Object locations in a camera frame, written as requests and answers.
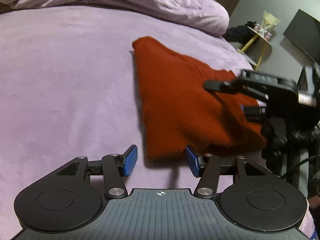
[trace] red cloth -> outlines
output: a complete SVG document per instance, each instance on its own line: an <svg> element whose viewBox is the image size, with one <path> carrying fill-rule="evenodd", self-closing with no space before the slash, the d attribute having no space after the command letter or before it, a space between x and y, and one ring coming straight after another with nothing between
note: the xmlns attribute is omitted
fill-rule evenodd
<svg viewBox="0 0 320 240"><path fill-rule="evenodd" d="M132 45L151 159L179 157L188 144L220 156L265 147L260 125L247 122L241 110L241 105L257 106L255 99L210 94L202 87L207 79L230 81L232 72L213 70L151 37Z"/></svg>

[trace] television screen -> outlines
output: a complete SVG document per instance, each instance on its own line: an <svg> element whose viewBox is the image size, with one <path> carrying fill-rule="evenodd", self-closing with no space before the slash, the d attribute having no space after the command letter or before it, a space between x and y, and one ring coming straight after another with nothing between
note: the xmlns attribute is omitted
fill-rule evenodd
<svg viewBox="0 0 320 240"><path fill-rule="evenodd" d="M283 35L320 63L320 22L299 10Z"/></svg>

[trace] gray ribbed plate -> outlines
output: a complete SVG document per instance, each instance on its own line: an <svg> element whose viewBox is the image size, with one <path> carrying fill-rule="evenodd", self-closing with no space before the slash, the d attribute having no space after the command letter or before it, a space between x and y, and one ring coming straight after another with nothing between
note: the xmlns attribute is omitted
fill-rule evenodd
<svg viewBox="0 0 320 240"><path fill-rule="evenodd" d="M134 189L124 199L111 200L92 223L66 233L45 234L26 229L17 240L198 239L307 240L299 230L263 234L228 221L211 200L187 189Z"/></svg>

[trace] black cable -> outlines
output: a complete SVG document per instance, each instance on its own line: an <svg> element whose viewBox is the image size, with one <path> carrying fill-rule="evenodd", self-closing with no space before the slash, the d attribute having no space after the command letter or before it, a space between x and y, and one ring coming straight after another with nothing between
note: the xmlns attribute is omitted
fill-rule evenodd
<svg viewBox="0 0 320 240"><path fill-rule="evenodd" d="M289 174L291 174L296 168L298 168L299 166L301 166L302 164L310 161L310 160L313 160L315 159L316 156L312 156L312 157L309 157L309 158L306 158L304 159L303 161L297 163L296 165L294 165L289 171L287 171L285 174L283 174L280 178L281 179L284 179L285 177L287 177Z"/></svg>

